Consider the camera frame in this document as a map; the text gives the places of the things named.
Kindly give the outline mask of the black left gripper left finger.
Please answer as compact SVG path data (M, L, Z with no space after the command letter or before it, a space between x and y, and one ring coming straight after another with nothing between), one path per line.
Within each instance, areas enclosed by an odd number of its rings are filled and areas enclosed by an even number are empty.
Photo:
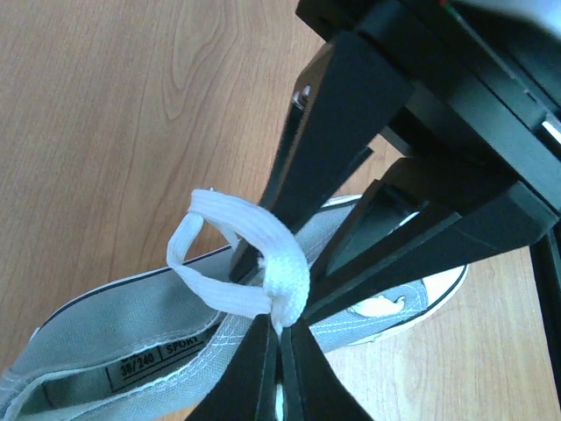
M188 419L274 420L278 351L270 317L257 316L216 386Z

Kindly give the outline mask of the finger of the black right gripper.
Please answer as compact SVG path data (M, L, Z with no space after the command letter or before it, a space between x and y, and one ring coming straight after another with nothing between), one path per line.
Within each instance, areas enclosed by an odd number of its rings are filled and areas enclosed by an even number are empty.
M385 289L536 243L560 219L556 168L401 158L359 199L312 268L314 324Z

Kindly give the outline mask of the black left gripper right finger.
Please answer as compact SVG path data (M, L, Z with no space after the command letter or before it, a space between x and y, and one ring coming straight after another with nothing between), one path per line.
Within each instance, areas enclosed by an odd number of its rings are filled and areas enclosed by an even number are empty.
M283 331L280 356L285 420L371 418L338 380L303 319Z

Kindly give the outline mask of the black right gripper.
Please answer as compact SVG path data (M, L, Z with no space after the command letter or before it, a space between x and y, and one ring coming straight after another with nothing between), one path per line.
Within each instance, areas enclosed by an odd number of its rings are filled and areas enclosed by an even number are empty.
M450 1L301 1L296 13L330 42L296 81L259 201L292 233L364 162L406 102L405 120L424 125L436 147L508 168L559 209L557 40ZM413 80L413 96L376 48Z

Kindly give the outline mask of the grey sneaker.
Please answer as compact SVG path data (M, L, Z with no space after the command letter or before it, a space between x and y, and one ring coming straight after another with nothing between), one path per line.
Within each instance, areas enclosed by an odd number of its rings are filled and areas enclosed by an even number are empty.
M330 199L296 234L310 263L359 195ZM310 326L327 353L401 333L458 291L468 266L387 289ZM219 315L161 268L59 308L1 377L1 420L153 420L215 386L251 321Z

